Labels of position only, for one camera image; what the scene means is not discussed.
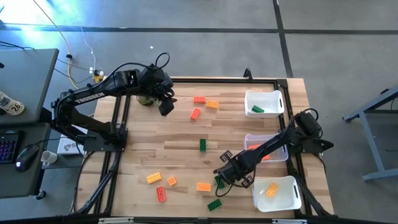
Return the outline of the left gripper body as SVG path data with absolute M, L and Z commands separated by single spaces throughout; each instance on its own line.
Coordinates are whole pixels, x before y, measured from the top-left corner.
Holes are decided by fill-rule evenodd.
M 172 79 L 162 69 L 145 68 L 138 74 L 139 96 L 164 100 L 166 90 L 173 90 Z

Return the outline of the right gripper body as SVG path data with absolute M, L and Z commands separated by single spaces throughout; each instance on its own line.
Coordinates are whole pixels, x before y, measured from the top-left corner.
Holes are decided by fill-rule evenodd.
M 231 151 L 226 151 L 220 155 L 222 162 L 225 162 L 223 167 L 229 167 L 228 177 L 220 177 L 222 180 L 234 180 L 237 187 L 248 188 L 253 182 L 253 176 L 249 174 L 254 171 L 259 163 L 257 158 L 258 153 L 254 151 L 241 151 L 239 154 L 233 156 Z

